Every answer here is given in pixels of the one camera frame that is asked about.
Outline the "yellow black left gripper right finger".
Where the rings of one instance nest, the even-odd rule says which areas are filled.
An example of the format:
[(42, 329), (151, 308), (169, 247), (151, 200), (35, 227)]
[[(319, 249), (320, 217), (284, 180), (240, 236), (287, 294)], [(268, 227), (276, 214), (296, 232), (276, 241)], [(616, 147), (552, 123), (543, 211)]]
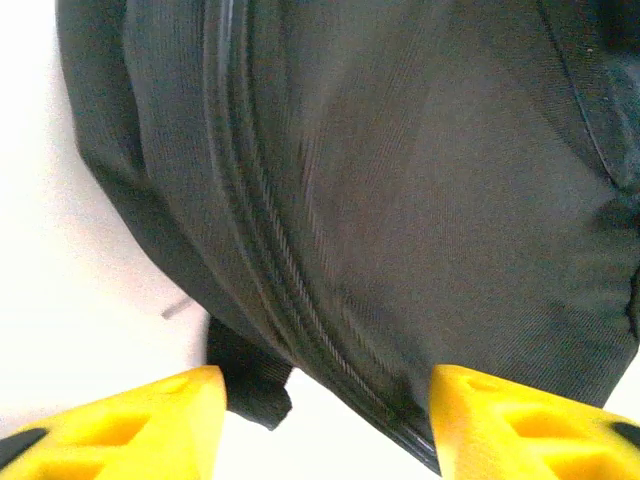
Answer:
[(461, 366), (432, 371), (429, 417), (445, 480), (639, 478), (639, 426)]

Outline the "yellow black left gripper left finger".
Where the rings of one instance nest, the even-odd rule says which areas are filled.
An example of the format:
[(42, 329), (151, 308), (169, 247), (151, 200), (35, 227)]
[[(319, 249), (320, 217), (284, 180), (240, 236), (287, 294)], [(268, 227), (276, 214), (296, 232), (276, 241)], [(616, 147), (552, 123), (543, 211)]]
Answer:
[(32, 422), (1, 441), (4, 479), (210, 479), (226, 389), (202, 366)]

